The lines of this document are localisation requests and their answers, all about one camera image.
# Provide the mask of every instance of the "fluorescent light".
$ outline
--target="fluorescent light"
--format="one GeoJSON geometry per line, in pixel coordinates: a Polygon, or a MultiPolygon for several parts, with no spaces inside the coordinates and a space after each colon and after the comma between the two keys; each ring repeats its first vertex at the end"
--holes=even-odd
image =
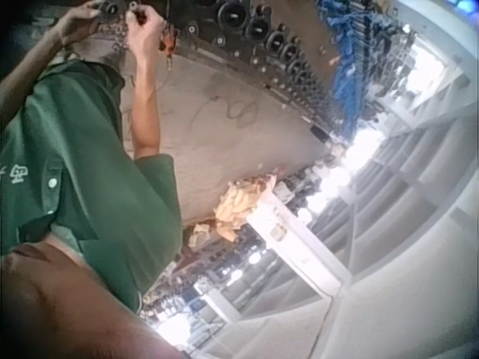
{"type": "Polygon", "coordinates": [[[320,190],[326,198],[334,198],[339,194],[338,184],[332,177],[326,177],[321,181],[320,190]]]}
{"type": "Polygon", "coordinates": [[[261,253],[254,252],[251,256],[249,256],[248,261],[250,264],[256,264],[261,260],[261,253]]]}
{"type": "Polygon", "coordinates": [[[309,212],[306,208],[301,208],[301,209],[298,211],[298,219],[299,219],[302,223],[308,224],[309,222],[312,221],[313,215],[312,215],[311,212],[309,212]]]}
{"type": "Polygon", "coordinates": [[[414,93],[422,93],[441,75],[444,65],[427,50],[419,46],[413,46],[413,49],[417,53],[415,69],[407,77],[406,89],[414,93]]]}
{"type": "Polygon", "coordinates": [[[231,273],[231,279],[226,283],[226,286],[230,286],[237,280],[239,280],[242,277],[242,271],[237,269],[236,271],[233,271],[231,273]]]}
{"type": "Polygon", "coordinates": [[[343,166],[351,173],[362,168],[376,152],[382,141],[379,131],[363,129],[358,131],[354,144],[346,151],[343,166]]]}
{"type": "Polygon", "coordinates": [[[322,212],[328,204],[328,199],[322,192],[306,197],[306,201],[308,202],[308,208],[316,214],[322,212]]]}
{"type": "Polygon", "coordinates": [[[177,314],[156,328],[156,332],[172,346],[186,345],[191,335],[187,314],[177,314]]]}
{"type": "Polygon", "coordinates": [[[351,175],[342,167],[336,167],[331,169],[329,176],[340,186],[344,187],[351,182],[351,175]]]}

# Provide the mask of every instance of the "floor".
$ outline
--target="floor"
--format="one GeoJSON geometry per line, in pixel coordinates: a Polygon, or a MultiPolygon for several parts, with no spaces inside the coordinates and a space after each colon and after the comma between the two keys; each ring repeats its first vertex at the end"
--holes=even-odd
{"type": "MultiPolygon", "coordinates": [[[[134,60],[128,56],[121,109],[125,147],[132,105],[134,60]]],[[[176,57],[169,73],[159,62],[161,150],[175,160],[184,221],[208,215],[228,182],[282,166],[297,171],[317,159],[323,145],[308,123],[281,103],[228,74],[176,57]]]]}

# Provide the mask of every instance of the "shirt sleeve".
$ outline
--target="shirt sleeve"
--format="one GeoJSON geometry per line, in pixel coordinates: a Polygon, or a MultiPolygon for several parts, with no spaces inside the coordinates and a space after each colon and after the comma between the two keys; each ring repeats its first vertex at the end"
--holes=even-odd
{"type": "Polygon", "coordinates": [[[155,192],[163,199],[173,216],[181,223],[177,181],[174,175],[173,157],[164,153],[135,160],[155,192]]]}

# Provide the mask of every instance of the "green shirt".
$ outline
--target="green shirt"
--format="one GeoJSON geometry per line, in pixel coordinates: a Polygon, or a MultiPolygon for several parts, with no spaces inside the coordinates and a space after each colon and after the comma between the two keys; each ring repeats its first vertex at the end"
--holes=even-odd
{"type": "Polygon", "coordinates": [[[53,230],[137,310],[180,248],[181,215],[173,159],[123,149],[123,85],[82,61],[40,77],[1,138],[1,254],[53,230]]]}

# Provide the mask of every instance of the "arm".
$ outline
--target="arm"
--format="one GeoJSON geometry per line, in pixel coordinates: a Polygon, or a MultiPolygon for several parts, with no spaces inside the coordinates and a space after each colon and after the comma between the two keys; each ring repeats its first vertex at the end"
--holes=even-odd
{"type": "Polygon", "coordinates": [[[146,21],[140,25],[134,13],[126,14],[128,44],[136,58],[135,99],[131,132],[135,159],[159,153],[160,125],[156,103],[156,62],[165,20],[150,6],[139,8],[146,21]]]}
{"type": "Polygon", "coordinates": [[[48,30],[39,43],[0,84],[0,133],[15,117],[30,94],[34,83],[63,46],[83,40],[97,29],[93,10],[98,1],[75,7],[48,30]]]}

